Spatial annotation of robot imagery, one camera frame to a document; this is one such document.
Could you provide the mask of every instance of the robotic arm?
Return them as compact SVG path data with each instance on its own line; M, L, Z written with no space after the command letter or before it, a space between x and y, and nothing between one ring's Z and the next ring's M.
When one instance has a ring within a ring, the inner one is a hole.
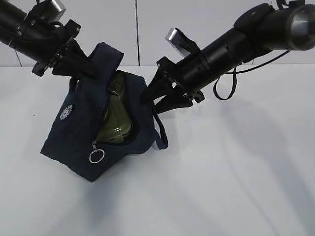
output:
M0 42L35 60L33 73L38 76L51 67L54 75L84 73L97 79L98 68L74 40L81 26L73 20L65 26L58 22L66 10L60 0L36 2L27 14L0 0Z
M193 100L200 103L205 99L201 89L224 74L234 75L233 94L236 74L245 72L237 72L238 65L273 50L287 50L278 59L292 50L312 49L315 46L315 5L305 4L305 0L289 4L278 0L277 4L279 10L267 3L249 10L232 29L203 50L179 29L171 29L166 39L184 59L175 64L163 57L157 62L157 73L143 93L142 102L164 97L156 104L158 113L191 107Z
M65 12L60 0L36 2L27 14L0 0L0 41L37 61L33 73L38 76L52 67L54 75L76 77L83 73L97 79L98 68L74 40L81 26L72 20L65 26L58 22ZM273 50L287 50L281 57L292 50L315 47L315 5L305 4L305 0L289 4L277 0L277 4L279 10L267 3L249 10L203 50L179 29L171 29L166 39L184 59L175 64L163 57L157 62L157 73L143 93L142 103L164 97L156 104L158 113L191 107L193 100L200 103L205 99L201 89L220 76L233 74L236 82L236 74L245 72L236 71L242 63Z

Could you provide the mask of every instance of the bag strap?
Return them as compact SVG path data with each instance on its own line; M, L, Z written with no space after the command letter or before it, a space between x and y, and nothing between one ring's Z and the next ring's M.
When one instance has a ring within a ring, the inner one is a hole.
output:
M71 77L70 84L69 84L69 91L75 92L75 88L77 87L77 84L78 84L78 77L77 76Z
M157 124L159 126L159 133L158 131L155 131L155 139L156 139L157 147L160 150L165 150L168 148L168 139L167 139L165 128L163 126L162 121L158 117L158 113L154 106L152 108L152 113L153 113L154 119L157 121Z

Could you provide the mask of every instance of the white surface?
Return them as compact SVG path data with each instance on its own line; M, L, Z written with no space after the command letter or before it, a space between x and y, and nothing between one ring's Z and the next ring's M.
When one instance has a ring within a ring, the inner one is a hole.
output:
M29 12L36 4L35 0L11 0L10 2L25 12ZM97 43L106 42L125 53L122 65L138 65L134 1L62 0L62 2L67 11L61 18L61 22L66 24L69 19L72 19L82 26L76 39L87 55L92 52ZM19 55L23 66L35 64L28 57Z
M121 69L147 81L156 70ZM168 150L90 184L39 154L68 78L0 68L0 235L315 235L314 74L270 65L240 75L227 102L209 86L206 101L161 115Z
M179 28L203 49L231 29L247 10L269 0L138 0L141 65L156 65L163 56L178 62L182 57L166 42L170 28ZM258 58L266 62L281 52ZM315 50L292 52L278 64L315 63Z
M0 66L20 66L14 50L0 42Z

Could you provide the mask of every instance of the green object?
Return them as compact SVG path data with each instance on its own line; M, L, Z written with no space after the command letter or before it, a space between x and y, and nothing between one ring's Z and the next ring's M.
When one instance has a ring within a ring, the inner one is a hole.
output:
M121 144L132 130L132 121L118 96L111 95L103 126L97 136L99 142Z
M112 95L118 96L122 101L125 98L125 77L123 72L117 71L115 79L110 85L109 91Z

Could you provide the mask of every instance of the white table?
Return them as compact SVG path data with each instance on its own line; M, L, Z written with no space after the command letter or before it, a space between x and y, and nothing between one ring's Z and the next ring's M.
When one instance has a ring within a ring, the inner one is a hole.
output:
M208 86L206 101L161 115L168 150L94 184L39 154L68 78L31 70L0 68L1 236L315 235L315 65L239 75L227 102Z

